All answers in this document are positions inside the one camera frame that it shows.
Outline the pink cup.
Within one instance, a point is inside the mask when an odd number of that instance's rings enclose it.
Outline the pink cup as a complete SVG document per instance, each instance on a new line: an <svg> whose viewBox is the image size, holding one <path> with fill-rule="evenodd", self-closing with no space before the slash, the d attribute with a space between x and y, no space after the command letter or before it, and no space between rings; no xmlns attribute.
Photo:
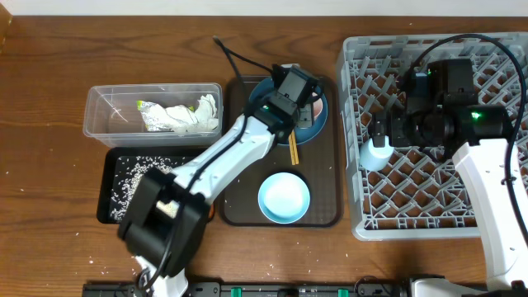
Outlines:
<svg viewBox="0 0 528 297"><path fill-rule="evenodd" d="M323 111L323 98L320 97L312 105L313 107L313 119L317 120Z"/></svg>

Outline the white paper wrapper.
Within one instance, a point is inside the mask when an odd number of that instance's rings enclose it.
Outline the white paper wrapper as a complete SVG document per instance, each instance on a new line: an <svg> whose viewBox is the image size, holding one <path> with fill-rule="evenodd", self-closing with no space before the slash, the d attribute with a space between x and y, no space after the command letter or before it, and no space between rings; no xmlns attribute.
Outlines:
<svg viewBox="0 0 528 297"><path fill-rule="evenodd" d="M218 108L212 95L201 96L198 107L192 110L187 106L168 107L166 126L178 133L211 132L219 125Z"/></svg>

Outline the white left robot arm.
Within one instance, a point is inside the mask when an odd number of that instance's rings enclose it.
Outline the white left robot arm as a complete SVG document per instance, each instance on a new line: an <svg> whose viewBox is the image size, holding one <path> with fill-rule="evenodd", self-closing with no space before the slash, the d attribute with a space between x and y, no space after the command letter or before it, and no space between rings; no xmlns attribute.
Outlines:
<svg viewBox="0 0 528 297"><path fill-rule="evenodd" d="M232 128L190 162L164 173L148 170L121 220L118 236L142 266L137 290L183 295L185 268L204 237L210 208L242 171L290 136L300 108L246 106Z"/></svg>

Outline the light blue bowl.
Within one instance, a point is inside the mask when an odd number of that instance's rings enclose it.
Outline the light blue bowl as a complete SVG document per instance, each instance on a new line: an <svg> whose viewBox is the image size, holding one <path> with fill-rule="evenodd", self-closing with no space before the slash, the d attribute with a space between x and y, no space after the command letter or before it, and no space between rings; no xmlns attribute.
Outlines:
<svg viewBox="0 0 528 297"><path fill-rule="evenodd" d="M307 183L290 172L270 175L257 193L260 211L276 224L293 224L302 219L308 212L310 201Z"/></svg>

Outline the clear plastic bin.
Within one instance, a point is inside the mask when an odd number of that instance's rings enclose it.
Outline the clear plastic bin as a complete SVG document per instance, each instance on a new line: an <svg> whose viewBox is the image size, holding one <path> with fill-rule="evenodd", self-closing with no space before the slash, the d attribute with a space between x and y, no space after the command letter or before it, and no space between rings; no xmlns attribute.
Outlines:
<svg viewBox="0 0 528 297"><path fill-rule="evenodd" d="M211 132L148 132L137 101L151 101L164 108L198 107L201 96L216 100L219 125ZM169 83L108 85L92 87L88 93L83 132L113 147L210 146L222 135L223 98L217 83Z"/></svg>

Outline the brown serving tray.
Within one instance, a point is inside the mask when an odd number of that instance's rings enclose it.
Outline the brown serving tray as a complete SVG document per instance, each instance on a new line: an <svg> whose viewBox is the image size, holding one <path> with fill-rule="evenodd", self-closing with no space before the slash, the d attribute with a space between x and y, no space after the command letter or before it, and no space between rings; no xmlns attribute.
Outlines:
<svg viewBox="0 0 528 297"><path fill-rule="evenodd" d="M278 144L263 159L244 170L226 187L223 196L215 202L219 216L237 227L276 227L260 210L257 193L261 184L278 172L289 172L302 178L310 193L310 204L305 215L290 226L292 228L328 228L342 217L343 200L341 163L337 136L336 87L332 80L322 76L327 99L322 129L311 139L297 137L299 164L292 165L287 144Z"/></svg>

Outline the wooden chopstick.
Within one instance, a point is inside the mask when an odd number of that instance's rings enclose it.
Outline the wooden chopstick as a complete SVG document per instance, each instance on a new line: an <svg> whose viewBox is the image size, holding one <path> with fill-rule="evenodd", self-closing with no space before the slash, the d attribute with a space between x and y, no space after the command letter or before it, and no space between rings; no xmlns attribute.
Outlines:
<svg viewBox="0 0 528 297"><path fill-rule="evenodd" d="M299 164L299 154L298 154L298 149L297 149L297 142L296 142L296 137L295 137L295 132L293 131L293 137L292 137L294 140L294 150L295 150L295 156L296 156L296 165Z"/></svg>
<svg viewBox="0 0 528 297"><path fill-rule="evenodd" d="M288 142L289 142L289 148L290 148L291 164L296 165L297 163L296 163L296 156L295 156L295 150L294 150L294 140L295 139L293 139L292 137L293 137L293 131L288 137Z"/></svg>

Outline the green foil snack wrapper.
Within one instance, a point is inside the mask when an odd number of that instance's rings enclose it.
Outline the green foil snack wrapper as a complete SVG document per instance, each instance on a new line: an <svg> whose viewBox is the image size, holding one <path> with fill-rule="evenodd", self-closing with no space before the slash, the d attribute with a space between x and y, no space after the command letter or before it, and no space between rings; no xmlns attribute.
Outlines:
<svg viewBox="0 0 528 297"><path fill-rule="evenodd" d="M183 105L164 108L151 101L137 101L136 105L148 132L181 133L197 123L194 112Z"/></svg>

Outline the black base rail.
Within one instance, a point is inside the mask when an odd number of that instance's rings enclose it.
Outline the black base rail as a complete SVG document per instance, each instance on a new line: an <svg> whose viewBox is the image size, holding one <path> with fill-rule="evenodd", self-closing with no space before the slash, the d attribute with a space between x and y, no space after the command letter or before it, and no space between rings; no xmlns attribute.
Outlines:
<svg viewBox="0 0 528 297"><path fill-rule="evenodd" d="M190 284L182 297L407 297L410 294L401 285L360 283L359 285L221 285L215 282ZM131 283L85 284L82 297L140 297Z"/></svg>

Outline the grey dishwasher rack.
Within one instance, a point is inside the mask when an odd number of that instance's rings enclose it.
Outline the grey dishwasher rack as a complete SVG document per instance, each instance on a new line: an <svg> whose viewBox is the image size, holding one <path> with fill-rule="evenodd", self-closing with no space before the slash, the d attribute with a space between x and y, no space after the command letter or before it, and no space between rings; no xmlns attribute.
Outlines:
<svg viewBox="0 0 528 297"><path fill-rule="evenodd" d="M359 164L373 113L402 108L397 89L409 68L424 71L440 59L470 59L483 104L519 116L519 74L527 64L524 32L485 33L452 40L447 34L356 36L344 40L337 58L339 115L346 153L351 230L362 241L476 238L479 230L464 185L441 148L398 148L380 171Z"/></svg>

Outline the black tray bin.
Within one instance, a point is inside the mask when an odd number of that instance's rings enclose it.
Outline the black tray bin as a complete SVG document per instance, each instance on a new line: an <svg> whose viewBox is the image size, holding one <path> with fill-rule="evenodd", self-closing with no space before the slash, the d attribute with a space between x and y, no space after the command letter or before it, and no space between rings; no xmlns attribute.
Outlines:
<svg viewBox="0 0 528 297"><path fill-rule="evenodd" d="M115 147L110 149L105 158L101 180L99 201L97 204L97 219L102 224L118 224L110 221L109 208L111 201L111 186L113 173L118 157L122 156L164 156L186 157L184 164L190 162L205 149L202 147Z"/></svg>

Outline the dark blue plate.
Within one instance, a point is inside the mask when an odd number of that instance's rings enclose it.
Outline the dark blue plate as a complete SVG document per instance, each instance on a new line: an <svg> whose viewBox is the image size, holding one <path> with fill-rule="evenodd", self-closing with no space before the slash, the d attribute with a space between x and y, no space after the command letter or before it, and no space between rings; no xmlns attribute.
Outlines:
<svg viewBox="0 0 528 297"><path fill-rule="evenodd" d="M252 101L259 95L267 95L274 89L274 83L271 77L262 76L250 76L243 77L243 82L246 87L251 90L250 100ZM306 144L312 139L316 138L320 134L328 120L328 100L325 95L321 98L322 110L318 116L314 119L314 123L309 128L295 127L295 138L298 145Z"/></svg>

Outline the light blue cup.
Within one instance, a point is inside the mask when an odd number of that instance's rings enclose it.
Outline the light blue cup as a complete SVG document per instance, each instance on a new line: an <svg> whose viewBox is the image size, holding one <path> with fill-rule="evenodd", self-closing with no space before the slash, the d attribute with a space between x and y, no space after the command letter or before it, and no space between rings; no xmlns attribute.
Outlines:
<svg viewBox="0 0 528 297"><path fill-rule="evenodd" d="M369 171L380 171L389 162L394 153L394 147L389 145L389 137L384 137L384 144L381 147L375 147L374 141L368 139L360 147L359 164Z"/></svg>

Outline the pile of rice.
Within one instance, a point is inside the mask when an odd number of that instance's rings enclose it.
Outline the pile of rice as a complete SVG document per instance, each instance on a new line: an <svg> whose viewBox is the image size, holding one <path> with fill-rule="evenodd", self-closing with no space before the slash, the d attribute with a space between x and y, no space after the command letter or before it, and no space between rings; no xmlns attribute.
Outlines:
<svg viewBox="0 0 528 297"><path fill-rule="evenodd" d="M135 189L142 176L150 169L157 168L167 174L173 168L184 164L186 157L164 156L122 156L118 157L113 173L109 218L119 223L124 217Z"/></svg>

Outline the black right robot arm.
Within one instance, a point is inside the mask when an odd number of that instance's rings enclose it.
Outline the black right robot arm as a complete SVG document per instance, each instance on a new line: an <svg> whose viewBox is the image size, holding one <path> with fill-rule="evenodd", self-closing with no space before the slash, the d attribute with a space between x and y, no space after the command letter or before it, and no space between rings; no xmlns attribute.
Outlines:
<svg viewBox="0 0 528 297"><path fill-rule="evenodd" d="M441 146L461 177L483 244L484 296L527 294L527 193L516 160L516 129L500 106L452 106L413 114L380 112L361 145L363 168L385 167L397 147Z"/></svg>

